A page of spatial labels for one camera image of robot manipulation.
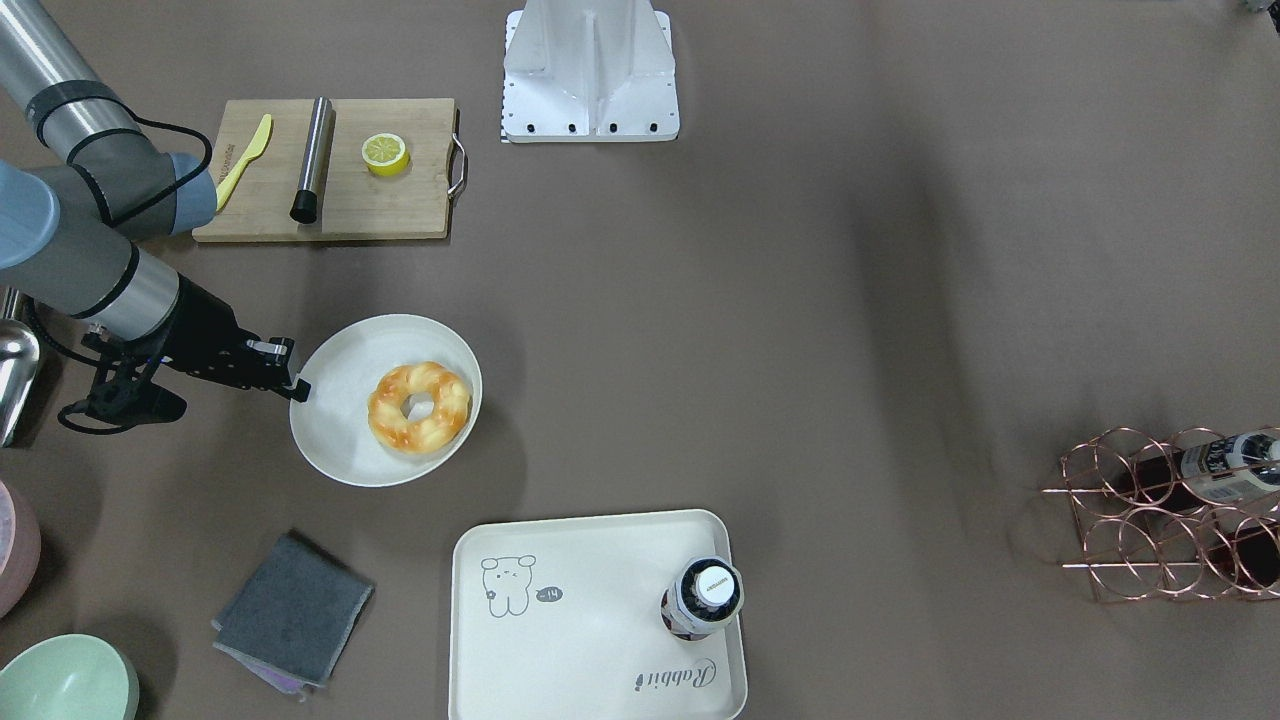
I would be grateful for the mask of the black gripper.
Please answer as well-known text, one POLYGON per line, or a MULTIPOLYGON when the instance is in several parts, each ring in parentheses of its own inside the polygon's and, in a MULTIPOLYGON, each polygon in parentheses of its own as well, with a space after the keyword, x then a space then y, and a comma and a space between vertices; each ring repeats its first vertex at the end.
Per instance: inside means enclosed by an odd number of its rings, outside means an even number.
POLYGON ((241 328, 228 304, 184 275, 123 275, 90 307, 108 338, 92 396, 163 396, 161 365, 239 389, 305 404, 311 384, 291 378, 294 341, 241 328))

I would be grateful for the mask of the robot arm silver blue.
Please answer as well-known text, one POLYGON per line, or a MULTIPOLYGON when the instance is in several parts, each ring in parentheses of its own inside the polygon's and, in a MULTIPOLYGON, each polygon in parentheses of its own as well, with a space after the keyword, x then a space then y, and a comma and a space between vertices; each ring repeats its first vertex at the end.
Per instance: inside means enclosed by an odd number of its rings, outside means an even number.
POLYGON ((55 167, 3 164, 3 283, 97 325, 100 354, 76 411, 104 423, 160 421, 184 401, 156 386, 168 366, 303 402, 293 343, 243 329, 233 310, 141 247, 206 225, 216 193, 202 152, 164 152, 148 120, 105 85, 38 1, 3 4, 3 88, 55 167))

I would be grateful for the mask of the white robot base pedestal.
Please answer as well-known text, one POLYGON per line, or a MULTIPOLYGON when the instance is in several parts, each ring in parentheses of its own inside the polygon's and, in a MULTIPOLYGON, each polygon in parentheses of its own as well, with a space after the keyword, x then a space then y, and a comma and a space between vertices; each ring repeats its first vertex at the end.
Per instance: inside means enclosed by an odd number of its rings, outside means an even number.
POLYGON ((678 137, 671 18, 649 1, 527 1, 504 22, 500 140, 678 137))

